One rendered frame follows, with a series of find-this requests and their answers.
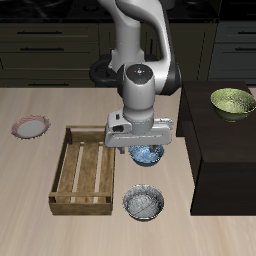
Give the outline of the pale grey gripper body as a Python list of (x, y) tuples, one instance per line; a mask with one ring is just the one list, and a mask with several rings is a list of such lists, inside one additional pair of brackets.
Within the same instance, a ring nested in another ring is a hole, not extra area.
[(105, 128), (105, 145), (107, 147), (128, 147), (144, 145), (167, 145), (171, 142), (173, 121), (169, 118), (157, 118), (151, 130), (145, 134), (134, 135), (131, 132), (113, 132)]

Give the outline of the blue bowl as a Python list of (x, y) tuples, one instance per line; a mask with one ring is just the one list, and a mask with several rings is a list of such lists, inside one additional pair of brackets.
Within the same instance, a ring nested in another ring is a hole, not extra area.
[(164, 155), (164, 147), (157, 145), (153, 152), (150, 151), (150, 146), (130, 146), (128, 149), (132, 160), (143, 167), (151, 167), (157, 164)]

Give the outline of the grey bowl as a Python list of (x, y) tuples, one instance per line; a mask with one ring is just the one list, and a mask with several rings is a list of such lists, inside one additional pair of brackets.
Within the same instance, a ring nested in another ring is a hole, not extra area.
[(125, 211), (135, 220), (148, 222), (164, 209), (163, 194), (155, 187), (139, 184), (131, 187), (122, 198)]

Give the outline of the green bowl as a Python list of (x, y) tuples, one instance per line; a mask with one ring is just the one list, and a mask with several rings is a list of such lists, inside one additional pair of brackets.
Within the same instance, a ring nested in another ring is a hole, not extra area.
[(243, 120), (256, 109), (256, 99), (240, 89), (218, 89), (211, 94), (210, 100), (216, 114), (227, 122)]

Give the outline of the white plate with red rim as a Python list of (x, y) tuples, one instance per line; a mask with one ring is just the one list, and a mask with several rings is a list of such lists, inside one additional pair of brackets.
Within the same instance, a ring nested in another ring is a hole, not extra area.
[(11, 134), (22, 140), (35, 139), (45, 134), (50, 125), (45, 116), (30, 115), (16, 121), (11, 128)]

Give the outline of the wooden slat tray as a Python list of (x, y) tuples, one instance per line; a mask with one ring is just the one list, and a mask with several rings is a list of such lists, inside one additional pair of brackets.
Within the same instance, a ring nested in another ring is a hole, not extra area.
[(48, 196), (53, 215), (111, 215), (115, 149), (103, 126), (67, 126)]

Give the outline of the dark wooden cabinet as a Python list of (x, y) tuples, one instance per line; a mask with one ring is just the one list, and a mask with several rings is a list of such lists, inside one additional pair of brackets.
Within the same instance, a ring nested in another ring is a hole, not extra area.
[(256, 216), (256, 110), (238, 122), (214, 111), (221, 88), (248, 89), (243, 81), (185, 81), (176, 135), (183, 137), (195, 185), (193, 216)]

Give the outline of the dark kitchen cupboards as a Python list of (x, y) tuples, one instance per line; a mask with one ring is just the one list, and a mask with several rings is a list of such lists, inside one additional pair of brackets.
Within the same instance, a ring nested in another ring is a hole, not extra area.
[[(210, 0), (177, 0), (167, 15), (182, 79), (205, 81), (219, 22)], [(98, 0), (0, 0), (0, 87), (93, 87), (90, 67), (115, 48)]]

